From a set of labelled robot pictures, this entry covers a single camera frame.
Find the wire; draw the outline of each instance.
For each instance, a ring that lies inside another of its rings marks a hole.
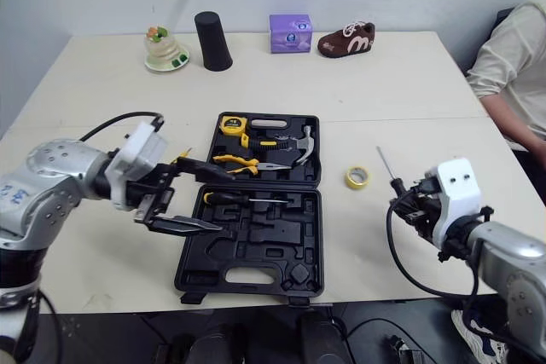
[[[64,343],[62,339],[62,328],[61,322],[59,321],[59,315],[57,314],[55,307],[51,303],[51,300],[49,300],[49,298],[41,290],[38,290],[38,299],[43,299],[48,305],[49,311],[51,312],[51,318],[53,319],[53,326],[55,328],[55,336],[57,339],[57,354],[55,362],[56,364],[62,364],[64,356]]]
[[[438,362],[436,360],[434,360],[433,357],[430,354],[428,354],[427,351],[425,349],[423,349],[421,347],[421,345],[419,343],[417,343],[415,341],[415,339],[413,337],[411,337],[410,334],[408,332],[406,332],[400,325],[398,325],[394,321],[390,321],[388,319],[383,319],[382,317],[375,317],[374,319],[367,319],[365,321],[362,321],[362,322],[358,323],[356,326],[354,326],[352,328],[352,330],[350,330],[347,333],[346,340],[348,341],[349,337],[352,336],[355,333],[355,331],[358,330],[360,327],[365,326],[366,324],[371,323],[373,321],[384,321],[385,323],[389,323],[391,326],[395,326],[398,330],[403,332],[406,335],[406,337],[409,338],[412,341],[412,343],[415,344],[417,346],[417,348],[419,350],[421,350],[430,359],[430,361],[432,361],[434,364],[438,364]]]
[[[334,317],[334,311],[332,310],[331,306],[327,306],[326,310],[328,311],[328,317],[332,325],[340,333],[341,339],[343,340],[343,342],[345,343],[345,346],[347,347],[347,351],[349,352],[349,356],[351,357],[352,364],[357,364],[357,360],[355,359],[355,356],[352,353],[351,344],[349,343],[349,340],[347,340],[347,327],[345,323],[339,317]]]
[[[150,111],[135,111],[133,113],[125,113],[121,114],[117,117],[111,118],[108,121],[100,124],[99,126],[95,127],[93,130],[89,131],[87,134],[82,136],[79,140],[80,141],[87,141],[95,134],[98,134],[105,128],[109,127],[112,124],[118,123],[122,119],[131,118],[131,117],[154,117],[154,121],[152,124],[156,127],[156,130],[158,130],[161,125],[163,124],[163,115],[159,113],[153,113]]]
[[[148,328],[150,330],[152,330],[156,335],[157,337],[159,337],[161,339],[161,341],[163,342],[163,344],[169,344],[169,342],[167,341],[166,337],[157,329],[155,328],[152,323],[150,323],[143,315],[139,315],[139,317],[141,318],[141,320],[144,322],[144,324],[146,326],[148,326]]]
[[[476,263],[470,263],[470,268],[472,269],[473,277],[475,281],[479,282],[479,276],[478,276],[478,267],[476,266]],[[472,289],[472,293],[470,294],[470,297],[468,298],[467,303],[464,306],[464,309],[462,310],[462,322],[466,326],[468,330],[473,332],[474,334],[488,338],[494,341],[497,341],[499,343],[505,343],[509,347],[519,350],[523,352],[524,354],[528,355],[529,358],[533,359],[535,362],[539,363],[545,363],[546,361],[538,356],[534,351],[529,349],[527,346],[523,345],[523,343],[520,343],[515,338],[502,336],[499,334],[489,333],[489,332],[481,332],[480,330],[473,328],[470,324],[471,318],[469,316],[470,309],[472,308],[472,305],[476,301],[476,298],[478,296],[478,287]]]
[[[404,199],[406,199],[408,196],[410,196],[413,193],[413,191],[406,191],[404,194],[396,198],[394,202],[391,203],[389,206],[388,211],[386,212],[386,240],[389,245],[389,249],[391,251],[392,259],[394,259],[394,262],[396,263],[396,266],[398,270],[404,275],[404,277],[409,280],[414,286],[419,287],[424,292],[433,294],[434,296],[439,296],[441,298],[456,298],[456,299],[467,299],[469,296],[465,294],[455,294],[455,293],[448,293],[448,292],[441,292],[440,290],[435,290],[430,287],[427,287],[414,279],[410,273],[404,268],[402,265],[402,262],[400,262],[400,258],[398,257],[398,254],[396,252],[396,247],[394,246],[394,238],[392,237],[392,212],[394,211],[394,208],[396,208],[398,205],[400,205],[400,202],[402,202]]]

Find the shoe lace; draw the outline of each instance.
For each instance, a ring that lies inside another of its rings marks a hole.
[[[349,38],[355,32],[355,30],[357,30],[357,27],[362,26],[366,26],[366,22],[360,20],[352,22],[350,25],[343,28],[343,36]]]

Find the tissue box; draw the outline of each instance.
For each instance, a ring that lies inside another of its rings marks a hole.
[[[313,28],[307,14],[270,14],[271,53],[311,50]]]

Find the pliers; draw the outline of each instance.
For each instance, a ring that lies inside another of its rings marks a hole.
[[[257,175],[261,170],[291,170],[292,166],[272,164],[271,162],[259,162],[257,159],[244,159],[236,157],[235,155],[217,155],[212,157],[212,160],[216,163],[220,162],[235,162],[237,164],[244,165],[242,168],[236,170],[228,170],[230,174],[238,174],[243,171],[251,172],[253,175]]]

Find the toolbox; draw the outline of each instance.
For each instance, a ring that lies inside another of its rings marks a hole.
[[[224,229],[186,239],[175,278],[175,287],[185,292],[182,303],[199,304],[209,292],[226,292],[276,295],[306,306],[322,293],[319,148],[314,116],[218,116],[207,161],[233,172],[235,180],[200,181],[206,184],[193,217]],[[212,193],[250,201],[210,205]],[[238,268],[265,271],[270,282],[228,281],[230,270]]]

